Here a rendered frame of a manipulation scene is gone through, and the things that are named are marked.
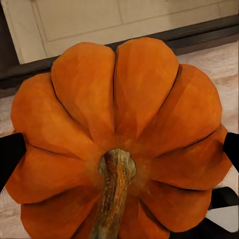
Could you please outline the pumpkin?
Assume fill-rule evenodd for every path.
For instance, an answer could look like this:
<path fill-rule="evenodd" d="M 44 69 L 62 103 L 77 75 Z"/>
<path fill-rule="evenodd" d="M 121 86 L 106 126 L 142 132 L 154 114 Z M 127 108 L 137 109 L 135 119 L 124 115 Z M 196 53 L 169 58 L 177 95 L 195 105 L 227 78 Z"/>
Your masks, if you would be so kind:
<path fill-rule="evenodd" d="M 206 216 L 232 162 L 210 78 L 159 39 L 81 42 L 22 83 L 26 152 L 5 188 L 31 239 L 169 239 Z"/>

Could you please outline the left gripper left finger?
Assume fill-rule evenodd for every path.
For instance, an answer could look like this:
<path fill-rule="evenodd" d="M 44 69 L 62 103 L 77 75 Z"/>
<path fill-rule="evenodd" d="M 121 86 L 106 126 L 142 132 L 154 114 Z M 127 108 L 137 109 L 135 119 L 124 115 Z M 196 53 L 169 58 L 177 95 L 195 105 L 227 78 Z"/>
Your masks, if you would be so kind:
<path fill-rule="evenodd" d="M 26 152 L 21 132 L 0 138 L 0 192 Z"/>

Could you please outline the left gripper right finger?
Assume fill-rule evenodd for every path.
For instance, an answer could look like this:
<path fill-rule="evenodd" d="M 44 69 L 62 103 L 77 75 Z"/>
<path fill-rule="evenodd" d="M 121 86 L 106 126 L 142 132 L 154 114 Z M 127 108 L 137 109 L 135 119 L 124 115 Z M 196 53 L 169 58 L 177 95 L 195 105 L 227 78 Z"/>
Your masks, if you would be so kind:
<path fill-rule="evenodd" d="M 239 173 L 239 134 L 228 132 L 223 150 Z"/>

